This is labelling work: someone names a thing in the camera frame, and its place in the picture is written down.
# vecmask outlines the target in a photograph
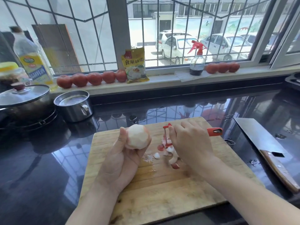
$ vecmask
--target white window sill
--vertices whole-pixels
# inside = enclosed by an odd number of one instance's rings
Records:
[[[208,77],[200,78],[192,81],[181,82],[178,77],[174,74],[168,75],[155,75],[150,76],[149,81],[139,82],[139,83],[119,83],[115,82],[112,84],[106,84],[103,82],[99,86],[92,86],[88,84],[85,87],[72,86],[69,89],[58,88],[57,90],[51,92],[52,96],[55,97],[58,94],[65,93],[71,90],[86,90],[90,95],[103,95],[110,93],[122,93],[138,90],[149,90],[155,88],[167,88],[167,87],[178,87],[186,85],[199,85],[199,84],[210,84],[216,82],[228,82],[243,79],[255,79],[271,76],[288,75],[294,72],[300,71],[300,65],[294,65],[290,67],[284,67],[279,69],[270,69],[270,66],[260,66],[260,67],[249,67],[240,68],[236,73],[216,73],[211,74]]]

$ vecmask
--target car wheel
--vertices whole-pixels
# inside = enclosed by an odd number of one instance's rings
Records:
[[[223,58],[223,61],[231,61],[232,57],[230,55],[225,55],[225,57]]]
[[[161,56],[163,57],[163,59],[166,59],[165,51],[164,50],[161,50]]]
[[[176,57],[176,59],[175,59],[175,65],[180,65],[181,63],[180,63],[180,59],[178,58],[178,57]]]

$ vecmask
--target jar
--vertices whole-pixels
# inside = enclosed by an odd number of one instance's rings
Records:
[[[13,83],[21,82],[26,86],[31,85],[31,80],[25,70],[15,62],[0,63],[0,83],[5,86],[11,86]]]

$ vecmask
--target person's right hand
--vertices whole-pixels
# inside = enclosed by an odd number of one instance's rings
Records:
[[[170,139],[180,159],[194,171],[205,172],[216,159],[208,132],[195,121],[169,126]]]

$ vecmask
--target plastic bag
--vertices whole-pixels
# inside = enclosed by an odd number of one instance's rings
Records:
[[[122,55],[122,62],[127,74],[127,83],[144,82],[149,78],[146,75],[145,69],[145,49],[137,48],[125,50]]]

